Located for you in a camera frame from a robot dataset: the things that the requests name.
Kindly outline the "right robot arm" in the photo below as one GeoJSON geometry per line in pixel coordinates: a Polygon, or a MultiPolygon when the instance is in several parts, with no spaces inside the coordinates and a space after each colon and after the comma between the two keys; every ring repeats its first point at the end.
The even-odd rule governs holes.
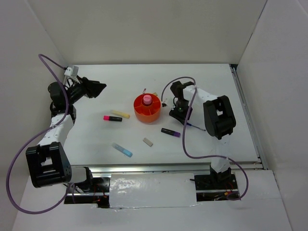
{"type": "Polygon", "coordinates": [[[231,175],[229,142],[233,129],[236,126],[235,116],[227,96],[215,96],[200,88],[195,88],[193,82],[181,83],[176,81],[170,87],[177,101],[169,115],[185,123],[192,109],[189,108],[194,94],[194,102],[203,107],[205,130],[213,137],[216,146],[214,158],[210,165],[210,183],[216,189],[222,188],[231,175]]]}

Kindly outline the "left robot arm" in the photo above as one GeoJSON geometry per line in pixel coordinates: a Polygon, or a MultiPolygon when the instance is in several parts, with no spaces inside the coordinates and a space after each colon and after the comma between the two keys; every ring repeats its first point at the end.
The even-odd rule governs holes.
{"type": "Polygon", "coordinates": [[[51,98],[51,129],[41,141],[26,150],[26,160],[34,187],[41,188],[72,179],[72,169],[64,151],[64,143],[73,128],[77,111],[74,107],[82,97],[96,98],[106,88],[106,84],[78,77],[79,82],[66,88],[53,82],[48,86],[51,98]]]}

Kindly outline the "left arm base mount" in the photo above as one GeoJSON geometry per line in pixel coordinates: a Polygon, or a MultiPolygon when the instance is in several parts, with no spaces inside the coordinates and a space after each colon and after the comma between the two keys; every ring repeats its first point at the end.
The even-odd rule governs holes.
{"type": "Polygon", "coordinates": [[[109,208],[110,176],[93,177],[86,170],[86,180],[75,184],[64,200],[65,205],[95,205],[98,208],[109,208]]]}

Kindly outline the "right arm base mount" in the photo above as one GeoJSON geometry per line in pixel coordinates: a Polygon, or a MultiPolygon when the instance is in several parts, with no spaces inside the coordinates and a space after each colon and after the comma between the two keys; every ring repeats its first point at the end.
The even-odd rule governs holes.
{"type": "Polygon", "coordinates": [[[223,182],[215,182],[210,175],[194,175],[190,181],[195,184],[198,202],[238,200],[240,197],[234,174],[223,182]]]}

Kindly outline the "yellow highlighter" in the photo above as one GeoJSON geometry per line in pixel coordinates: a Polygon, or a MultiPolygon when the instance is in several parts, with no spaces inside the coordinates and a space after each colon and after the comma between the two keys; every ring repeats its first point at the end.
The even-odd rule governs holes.
{"type": "Polygon", "coordinates": [[[120,112],[120,111],[111,110],[111,113],[112,113],[113,115],[120,116],[120,117],[123,117],[123,118],[127,118],[127,119],[130,118],[130,114],[123,113],[123,112],[120,112]]]}

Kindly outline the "blue pen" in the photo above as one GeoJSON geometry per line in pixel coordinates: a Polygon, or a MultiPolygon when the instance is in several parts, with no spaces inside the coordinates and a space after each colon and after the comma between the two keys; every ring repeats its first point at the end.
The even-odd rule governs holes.
{"type": "Polygon", "coordinates": [[[201,127],[198,127],[198,126],[195,126],[195,125],[192,125],[192,124],[190,124],[190,123],[187,123],[187,126],[190,126],[190,127],[193,127],[193,128],[197,128],[197,129],[199,129],[199,130],[201,130],[201,131],[206,131],[206,129],[201,128],[201,127]]]}

